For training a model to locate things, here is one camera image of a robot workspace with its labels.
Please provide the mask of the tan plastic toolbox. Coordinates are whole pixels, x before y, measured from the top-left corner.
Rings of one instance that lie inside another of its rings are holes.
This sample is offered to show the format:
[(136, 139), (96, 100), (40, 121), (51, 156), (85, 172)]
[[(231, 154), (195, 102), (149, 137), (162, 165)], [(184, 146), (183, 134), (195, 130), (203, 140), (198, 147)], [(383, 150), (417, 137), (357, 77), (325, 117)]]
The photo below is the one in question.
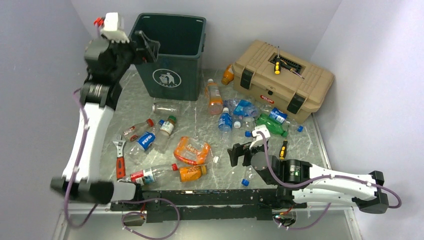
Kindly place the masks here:
[[(281, 72), (274, 73), (278, 47), (255, 40), (233, 65), (235, 91), (270, 104), (303, 123), (322, 106), (335, 75), (291, 53), (279, 50)], [(290, 72), (294, 68), (304, 79)]]

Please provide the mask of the crushed large orange bottle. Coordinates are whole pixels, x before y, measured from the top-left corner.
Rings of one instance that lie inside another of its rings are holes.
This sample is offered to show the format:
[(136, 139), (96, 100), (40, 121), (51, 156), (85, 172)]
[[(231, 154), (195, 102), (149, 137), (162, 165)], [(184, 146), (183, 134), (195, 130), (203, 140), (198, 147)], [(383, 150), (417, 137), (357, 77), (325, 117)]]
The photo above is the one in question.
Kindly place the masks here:
[(182, 136), (173, 151), (174, 157), (182, 163), (198, 166), (213, 158), (211, 146), (202, 140)]

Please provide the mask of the small orange juice bottle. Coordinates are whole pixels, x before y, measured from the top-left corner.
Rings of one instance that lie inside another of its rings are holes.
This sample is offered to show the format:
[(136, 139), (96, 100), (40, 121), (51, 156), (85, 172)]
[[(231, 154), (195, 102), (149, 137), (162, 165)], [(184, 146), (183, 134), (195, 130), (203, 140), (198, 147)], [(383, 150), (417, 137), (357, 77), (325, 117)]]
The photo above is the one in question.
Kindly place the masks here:
[(180, 167), (178, 171), (179, 179), (183, 183), (198, 180), (208, 173), (205, 165)]

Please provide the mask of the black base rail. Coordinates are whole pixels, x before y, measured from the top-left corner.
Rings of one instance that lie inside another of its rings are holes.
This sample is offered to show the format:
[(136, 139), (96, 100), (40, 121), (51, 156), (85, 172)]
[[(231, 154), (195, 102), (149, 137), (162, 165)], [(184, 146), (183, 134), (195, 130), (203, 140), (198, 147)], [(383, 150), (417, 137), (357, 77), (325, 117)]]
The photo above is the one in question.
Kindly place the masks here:
[(148, 223), (181, 220), (256, 219), (267, 221), (273, 213), (289, 208), (305, 209), (294, 203), (290, 190), (277, 188), (214, 190), (138, 190), (129, 203), (113, 202), (113, 212), (144, 210)]

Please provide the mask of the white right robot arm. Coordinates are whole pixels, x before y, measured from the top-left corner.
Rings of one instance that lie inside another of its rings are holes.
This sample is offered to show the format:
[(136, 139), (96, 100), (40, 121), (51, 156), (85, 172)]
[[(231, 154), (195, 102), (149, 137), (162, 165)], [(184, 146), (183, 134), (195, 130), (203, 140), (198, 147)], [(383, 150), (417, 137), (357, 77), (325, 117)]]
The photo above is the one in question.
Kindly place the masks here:
[(251, 147), (249, 143), (236, 143), (227, 152), (231, 166), (243, 157), (244, 167), (251, 167), (267, 185), (280, 188), (275, 200), (282, 208), (312, 202), (356, 206), (368, 214), (383, 214), (389, 208), (381, 171), (348, 174), (298, 159), (281, 160), (267, 155), (264, 145)]

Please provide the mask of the white label green cap bottle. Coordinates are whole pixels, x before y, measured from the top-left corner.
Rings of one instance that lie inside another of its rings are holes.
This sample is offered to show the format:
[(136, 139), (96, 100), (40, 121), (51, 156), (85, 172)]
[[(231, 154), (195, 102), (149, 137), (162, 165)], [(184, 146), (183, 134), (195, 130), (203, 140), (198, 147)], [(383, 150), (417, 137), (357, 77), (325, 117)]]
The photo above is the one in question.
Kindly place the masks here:
[(162, 124), (156, 135), (154, 141), (154, 148), (157, 152), (164, 154), (168, 145), (169, 138), (176, 125), (177, 118), (173, 115), (169, 115), (167, 120)]

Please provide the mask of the red handled adjustable wrench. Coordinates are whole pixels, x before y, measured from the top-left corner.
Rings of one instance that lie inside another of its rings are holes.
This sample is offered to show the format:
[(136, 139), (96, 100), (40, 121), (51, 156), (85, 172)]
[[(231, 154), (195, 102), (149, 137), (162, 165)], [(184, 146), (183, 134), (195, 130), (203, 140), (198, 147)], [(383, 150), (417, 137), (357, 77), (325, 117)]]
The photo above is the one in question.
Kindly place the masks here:
[(121, 134), (117, 134), (112, 140), (116, 147), (116, 178), (117, 180), (122, 179), (126, 175), (125, 158), (124, 158), (124, 147), (126, 140)]

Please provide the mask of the clear plastic bottle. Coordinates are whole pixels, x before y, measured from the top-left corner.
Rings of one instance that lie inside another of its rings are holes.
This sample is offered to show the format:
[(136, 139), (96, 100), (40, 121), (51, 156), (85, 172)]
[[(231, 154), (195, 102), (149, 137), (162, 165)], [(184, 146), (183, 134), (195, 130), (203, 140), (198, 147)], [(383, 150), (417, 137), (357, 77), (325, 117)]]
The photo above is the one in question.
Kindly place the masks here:
[(248, 187), (253, 182), (256, 176), (257, 172), (252, 166), (246, 167), (243, 178), (241, 180), (241, 185), (243, 187)]

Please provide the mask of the clear bottle red cap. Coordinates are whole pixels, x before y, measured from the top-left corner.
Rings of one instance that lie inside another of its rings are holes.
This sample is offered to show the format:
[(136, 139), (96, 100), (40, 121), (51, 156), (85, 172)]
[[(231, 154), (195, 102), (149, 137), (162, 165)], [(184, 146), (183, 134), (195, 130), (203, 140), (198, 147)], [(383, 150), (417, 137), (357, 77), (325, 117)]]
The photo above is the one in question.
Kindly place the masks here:
[(169, 176), (177, 170), (178, 167), (176, 163), (159, 164), (128, 174), (118, 181), (145, 186), (155, 183), (163, 176)]

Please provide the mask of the dark green trash bin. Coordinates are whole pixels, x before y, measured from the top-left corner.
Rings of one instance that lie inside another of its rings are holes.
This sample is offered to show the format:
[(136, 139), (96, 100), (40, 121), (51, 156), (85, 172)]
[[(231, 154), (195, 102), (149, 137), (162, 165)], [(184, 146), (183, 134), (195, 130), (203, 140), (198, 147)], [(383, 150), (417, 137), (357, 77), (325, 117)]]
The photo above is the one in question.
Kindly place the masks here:
[(152, 98), (196, 101), (202, 89), (202, 54), (207, 20), (201, 16), (141, 13), (131, 37), (143, 31), (160, 43), (157, 61), (136, 70)]

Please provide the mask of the small red cap bottle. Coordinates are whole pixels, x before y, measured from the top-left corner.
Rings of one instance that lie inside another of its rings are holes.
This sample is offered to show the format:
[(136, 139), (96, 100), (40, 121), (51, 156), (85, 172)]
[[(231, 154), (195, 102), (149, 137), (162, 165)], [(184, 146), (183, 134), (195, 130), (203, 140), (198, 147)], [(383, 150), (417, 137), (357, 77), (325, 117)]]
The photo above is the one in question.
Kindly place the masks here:
[(133, 142), (153, 126), (154, 126), (153, 120), (151, 118), (148, 118), (147, 120), (141, 123), (137, 123), (129, 127), (128, 129), (124, 130), (122, 133), (122, 136), (127, 141)]

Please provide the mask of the tall orange drink bottle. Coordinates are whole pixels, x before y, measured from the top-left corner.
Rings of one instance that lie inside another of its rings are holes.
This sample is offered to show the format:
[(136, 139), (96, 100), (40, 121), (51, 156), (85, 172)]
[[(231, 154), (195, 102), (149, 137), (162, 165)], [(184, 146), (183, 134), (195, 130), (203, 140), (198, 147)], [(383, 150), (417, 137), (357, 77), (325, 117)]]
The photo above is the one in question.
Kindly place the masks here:
[(223, 99), (219, 86), (212, 78), (207, 80), (205, 95), (208, 99), (207, 110), (211, 115), (219, 115), (223, 111)]

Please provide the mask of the blue bottle cap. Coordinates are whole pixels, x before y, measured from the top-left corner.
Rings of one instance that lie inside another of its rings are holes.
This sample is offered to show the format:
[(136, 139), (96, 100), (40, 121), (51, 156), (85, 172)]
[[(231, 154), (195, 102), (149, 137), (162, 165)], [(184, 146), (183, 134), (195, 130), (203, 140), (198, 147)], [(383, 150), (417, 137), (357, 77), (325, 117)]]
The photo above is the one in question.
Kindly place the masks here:
[(250, 131), (246, 131), (244, 135), (248, 138), (252, 137), (252, 133)]

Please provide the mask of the clear bottle near bin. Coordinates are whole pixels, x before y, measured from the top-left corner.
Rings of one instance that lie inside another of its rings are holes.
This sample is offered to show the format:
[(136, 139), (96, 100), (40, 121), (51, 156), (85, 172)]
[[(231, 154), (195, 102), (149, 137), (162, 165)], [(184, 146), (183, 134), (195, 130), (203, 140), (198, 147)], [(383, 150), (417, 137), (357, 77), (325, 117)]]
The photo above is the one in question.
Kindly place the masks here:
[(181, 113), (181, 107), (178, 103), (158, 101), (152, 104), (152, 112), (157, 115), (178, 116)]

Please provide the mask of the blue label water bottle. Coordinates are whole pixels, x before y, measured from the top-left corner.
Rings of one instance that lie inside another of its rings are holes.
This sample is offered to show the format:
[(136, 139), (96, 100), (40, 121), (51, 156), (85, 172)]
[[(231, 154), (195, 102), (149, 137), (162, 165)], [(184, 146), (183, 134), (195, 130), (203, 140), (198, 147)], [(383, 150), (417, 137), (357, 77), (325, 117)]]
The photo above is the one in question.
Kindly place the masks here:
[(229, 133), (232, 131), (233, 121), (230, 111), (227, 107), (222, 109), (222, 113), (218, 121), (218, 129), (222, 132)]

